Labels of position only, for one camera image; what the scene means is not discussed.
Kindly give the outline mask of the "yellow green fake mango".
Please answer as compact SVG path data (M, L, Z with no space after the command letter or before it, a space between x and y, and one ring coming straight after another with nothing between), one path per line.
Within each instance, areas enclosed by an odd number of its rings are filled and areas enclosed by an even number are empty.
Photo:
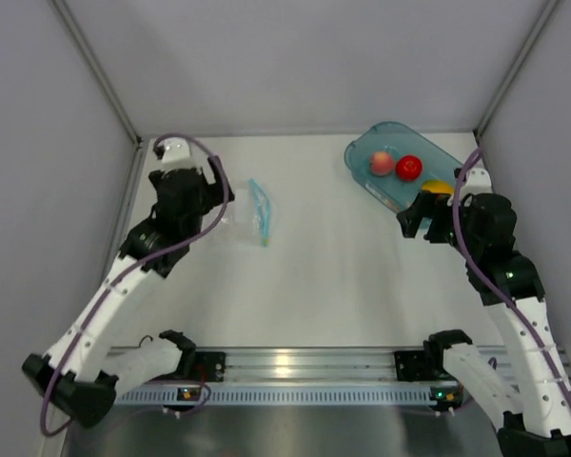
M423 182L421 190L435 194L452 195L454 193L454 187L442 180L427 180Z

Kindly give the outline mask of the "red fake tomato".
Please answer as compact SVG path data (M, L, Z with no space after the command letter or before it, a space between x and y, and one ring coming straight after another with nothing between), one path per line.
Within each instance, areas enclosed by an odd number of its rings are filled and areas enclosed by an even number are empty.
M423 162L415 155L405 155L396 163L395 172L401 181L414 182L423 173Z

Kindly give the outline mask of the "pink fake peach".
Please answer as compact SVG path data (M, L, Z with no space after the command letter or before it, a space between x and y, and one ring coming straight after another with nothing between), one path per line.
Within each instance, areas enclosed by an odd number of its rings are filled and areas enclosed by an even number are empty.
M394 157L385 150L373 152L369 158L369 170L372 175L385 177L394 171L396 161Z

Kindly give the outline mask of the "clear zip top bag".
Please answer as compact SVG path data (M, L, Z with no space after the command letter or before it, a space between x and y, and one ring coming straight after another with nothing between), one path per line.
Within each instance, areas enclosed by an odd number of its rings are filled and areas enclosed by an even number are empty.
M254 179L238 182L234 201L221 219L229 243L267 248L272 225L272 205L265 189Z

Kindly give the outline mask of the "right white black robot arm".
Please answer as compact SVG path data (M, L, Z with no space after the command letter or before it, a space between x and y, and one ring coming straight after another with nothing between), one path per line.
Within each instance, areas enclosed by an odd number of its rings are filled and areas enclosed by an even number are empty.
M516 212L500 195L420 192L398 213L406 238L421 222L424 240L448 244L465 259L467 277L505 346L515 382L484 361L463 331L444 330L423 343L433 376L455 378L489 418L504 456L571 456L571 384L551 334L541 279L515 248Z

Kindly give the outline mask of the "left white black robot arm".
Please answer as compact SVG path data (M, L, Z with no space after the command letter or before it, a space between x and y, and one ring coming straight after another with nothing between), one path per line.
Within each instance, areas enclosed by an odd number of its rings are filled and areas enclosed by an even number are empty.
M161 331L151 342L109 357L117 334L149 293L161 286L192 244L216 228L204 218L224 213L234 199L221 159L207 161L214 175L184 155L159 158L148 180L156 201L147 218L132 228L119 247L101 286L64 335L44 353L32 353L22 371L42 396L41 433L53 437L76 423L94 427L122 395L148 381L192 378L196 346L181 331Z

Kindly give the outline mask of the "teal plastic bin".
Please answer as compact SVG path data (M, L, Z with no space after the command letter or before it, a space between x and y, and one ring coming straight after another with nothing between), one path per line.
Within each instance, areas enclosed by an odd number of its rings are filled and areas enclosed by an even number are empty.
M428 182L454 187L463 163L409 126L374 125L344 152L345 165L357 184L397 214L414 202Z

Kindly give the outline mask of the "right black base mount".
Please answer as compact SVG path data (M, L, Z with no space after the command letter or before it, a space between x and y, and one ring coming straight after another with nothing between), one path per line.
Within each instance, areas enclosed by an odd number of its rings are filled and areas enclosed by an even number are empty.
M395 351L394 360L400 382L429 382L438 379L431 359L423 350Z

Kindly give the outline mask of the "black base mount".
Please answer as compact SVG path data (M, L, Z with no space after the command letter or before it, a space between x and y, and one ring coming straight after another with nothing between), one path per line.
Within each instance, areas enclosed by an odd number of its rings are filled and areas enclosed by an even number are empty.
M429 382L438 379L431 359L423 350L395 351L394 360L400 382Z
M222 351L197 351L188 379L203 383L222 383L226 371L226 354Z

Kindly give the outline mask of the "aluminium mounting rail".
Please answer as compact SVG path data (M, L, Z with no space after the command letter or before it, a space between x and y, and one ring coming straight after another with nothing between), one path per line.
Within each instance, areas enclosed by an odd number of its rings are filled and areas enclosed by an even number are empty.
M223 352L226 384L395 383L398 351L413 347L199 348Z

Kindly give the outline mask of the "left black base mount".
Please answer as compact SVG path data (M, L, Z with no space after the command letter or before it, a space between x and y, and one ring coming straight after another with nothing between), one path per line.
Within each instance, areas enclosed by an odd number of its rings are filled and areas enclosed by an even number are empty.
M222 351L197 351L188 379L203 383L222 383L226 371L226 354Z

